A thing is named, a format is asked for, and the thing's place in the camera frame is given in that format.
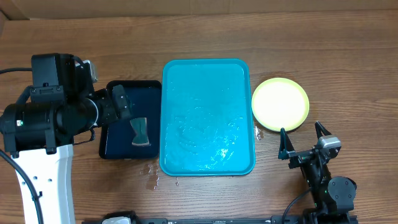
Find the yellow-green plate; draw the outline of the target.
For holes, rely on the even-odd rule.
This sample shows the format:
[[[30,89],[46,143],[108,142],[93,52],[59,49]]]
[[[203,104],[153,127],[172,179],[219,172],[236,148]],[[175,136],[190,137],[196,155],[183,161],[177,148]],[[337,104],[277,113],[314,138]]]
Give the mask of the yellow-green plate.
[[[254,90],[251,108],[257,122],[268,130],[292,131],[306,120],[310,102],[298,83],[287,78],[270,78]]]

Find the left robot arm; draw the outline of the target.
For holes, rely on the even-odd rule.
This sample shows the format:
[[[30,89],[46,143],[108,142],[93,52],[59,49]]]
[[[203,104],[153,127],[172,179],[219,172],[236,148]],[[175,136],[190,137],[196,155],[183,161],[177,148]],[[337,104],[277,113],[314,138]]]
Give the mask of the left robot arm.
[[[16,171],[26,223],[75,223],[72,195],[74,137],[131,116],[122,85],[64,96],[62,86],[32,88],[32,102],[9,105],[1,116],[5,150]]]

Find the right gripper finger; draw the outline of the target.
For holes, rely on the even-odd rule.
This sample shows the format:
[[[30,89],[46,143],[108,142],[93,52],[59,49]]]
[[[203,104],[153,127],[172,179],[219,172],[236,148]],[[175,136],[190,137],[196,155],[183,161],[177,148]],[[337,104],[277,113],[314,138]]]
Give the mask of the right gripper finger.
[[[284,128],[280,129],[280,148],[278,159],[286,160],[290,158],[290,154],[294,153],[295,149],[288,137],[288,134]]]
[[[331,132],[329,132],[319,121],[315,122],[315,131],[317,137],[329,136]]]

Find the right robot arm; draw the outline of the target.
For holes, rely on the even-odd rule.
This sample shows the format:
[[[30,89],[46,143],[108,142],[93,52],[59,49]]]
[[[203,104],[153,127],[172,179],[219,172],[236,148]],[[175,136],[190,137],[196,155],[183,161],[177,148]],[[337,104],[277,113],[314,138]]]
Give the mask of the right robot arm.
[[[332,177],[327,167],[341,149],[341,141],[329,132],[320,122],[315,123],[318,141],[306,151],[297,152],[287,134],[280,130],[278,158],[288,160],[291,169],[299,168],[308,189],[289,203],[276,223],[357,223],[356,217],[349,215],[354,210],[357,185],[348,177]],[[301,198],[312,195],[314,208],[305,209],[301,216],[288,216],[288,212]]]

